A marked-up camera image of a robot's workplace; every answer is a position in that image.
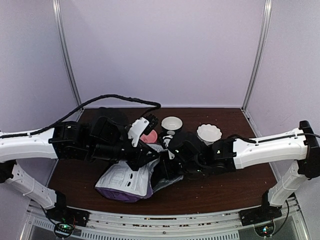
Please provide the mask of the purple pet food bag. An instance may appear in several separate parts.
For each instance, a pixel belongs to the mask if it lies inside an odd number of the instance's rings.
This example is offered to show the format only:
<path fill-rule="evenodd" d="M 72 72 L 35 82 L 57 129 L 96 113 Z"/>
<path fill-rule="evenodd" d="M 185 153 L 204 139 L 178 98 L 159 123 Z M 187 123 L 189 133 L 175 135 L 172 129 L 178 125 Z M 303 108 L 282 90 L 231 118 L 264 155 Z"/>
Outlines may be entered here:
<path fill-rule="evenodd" d="M 135 203 L 142 199 L 148 199 L 153 193 L 183 180 L 182 175 L 172 179 L 161 177 L 160 180 L 155 181 L 155 186 L 152 186 L 152 177 L 156 176 L 156 167 L 159 166 L 160 159 L 158 158 L 139 170 L 133 171 L 122 160 L 109 167 L 94 188 L 107 199 Z"/>

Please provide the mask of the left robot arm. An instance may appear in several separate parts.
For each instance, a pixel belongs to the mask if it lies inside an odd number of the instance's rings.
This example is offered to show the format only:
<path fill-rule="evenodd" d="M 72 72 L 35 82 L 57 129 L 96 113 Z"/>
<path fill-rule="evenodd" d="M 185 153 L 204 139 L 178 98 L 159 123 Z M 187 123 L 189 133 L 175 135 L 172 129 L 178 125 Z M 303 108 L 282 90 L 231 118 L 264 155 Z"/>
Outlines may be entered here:
<path fill-rule="evenodd" d="M 60 121 L 35 131 L 1 133 L 0 181 L 13 185 L 45 210 L 51 210 L 61 222 L 67 222 L 72 218 L 72 211 L 67 207 L 65 195 L 45 187 L 25 173 L 17 160 L 125 161 L 137 171 L 159 156 L 140 139 L 143 134 L 149 134 L 158 122 L 153 114 L 130 122 L 120 110 L 101 107 L 89 123 Z"/>

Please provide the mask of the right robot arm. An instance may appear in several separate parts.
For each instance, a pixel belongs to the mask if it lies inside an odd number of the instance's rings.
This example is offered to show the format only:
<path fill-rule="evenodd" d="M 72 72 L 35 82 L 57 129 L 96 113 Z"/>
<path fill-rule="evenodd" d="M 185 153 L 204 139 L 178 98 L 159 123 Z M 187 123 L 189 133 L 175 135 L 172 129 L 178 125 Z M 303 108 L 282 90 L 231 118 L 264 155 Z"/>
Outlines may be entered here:
<path fill-rule="evenodd" d="M 206 144 L 198 133 L 180 131 L 165 136 L 160 175 L 172 179 L 180 175 L 221 175 L 250 166 L 292 160 L 281 181 L 267 190 L 262 206 L 256 210 L 259 220 L 268 220 L 285 200 L 306 180 L 320 176 L 319 135 L 306 120 L 299 127 L 281 134 L 245 138 L 233 134 Z"/>

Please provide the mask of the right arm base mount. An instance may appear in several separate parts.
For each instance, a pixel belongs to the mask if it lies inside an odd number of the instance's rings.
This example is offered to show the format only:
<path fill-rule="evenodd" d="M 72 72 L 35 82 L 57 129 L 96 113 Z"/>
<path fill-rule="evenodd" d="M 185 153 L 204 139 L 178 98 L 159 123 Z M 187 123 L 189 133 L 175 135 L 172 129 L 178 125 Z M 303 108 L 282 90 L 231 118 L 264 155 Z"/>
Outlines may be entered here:
<path fill-rule="evenodd" d="M 276 231 L 274 220 L 282 216 L 281 206 L 271 206 L 267 190 L 261 197 L 261 205 L 239 212 L 241 225 L 254 225 L 255 233 L 259 237 L 271 237 Z"/>

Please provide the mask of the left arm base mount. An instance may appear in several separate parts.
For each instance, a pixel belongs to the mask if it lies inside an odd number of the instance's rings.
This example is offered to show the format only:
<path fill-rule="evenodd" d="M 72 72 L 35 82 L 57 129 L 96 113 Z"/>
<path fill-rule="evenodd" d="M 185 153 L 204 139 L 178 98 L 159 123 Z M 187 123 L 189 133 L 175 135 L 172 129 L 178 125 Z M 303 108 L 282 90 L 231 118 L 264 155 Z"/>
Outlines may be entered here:
<path fill-rule="evenodd" d="M 55 191 L 55 202 L 52 208 L 44 209 L 45 216 L 53 223 L 53 233 L 60 239 L 69 238 L 76 226 L 86 227 L 90 213 L 86 210 L 70 208 L 67 206 L 66 196 Z"/>

